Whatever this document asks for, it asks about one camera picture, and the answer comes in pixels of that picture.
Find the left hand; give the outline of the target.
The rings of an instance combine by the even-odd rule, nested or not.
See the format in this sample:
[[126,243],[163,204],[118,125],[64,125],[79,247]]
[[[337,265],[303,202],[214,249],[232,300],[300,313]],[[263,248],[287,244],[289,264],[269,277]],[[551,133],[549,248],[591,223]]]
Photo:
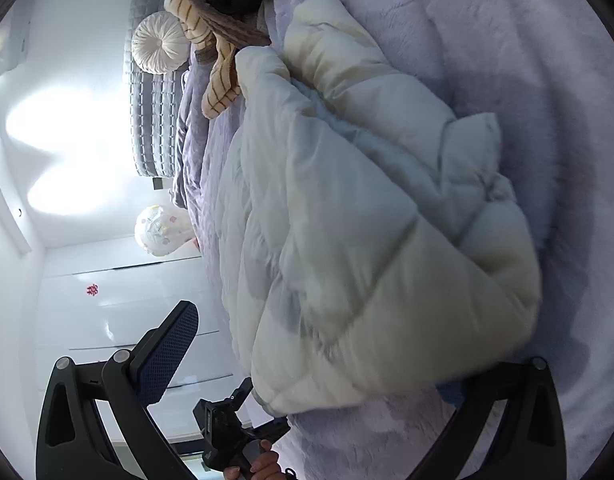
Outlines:
[[249,472],[252,480],[284,480],[285,474],[279,465],[279,455],[272,449],[272,444],[260,442],[261,453],[252,463]]

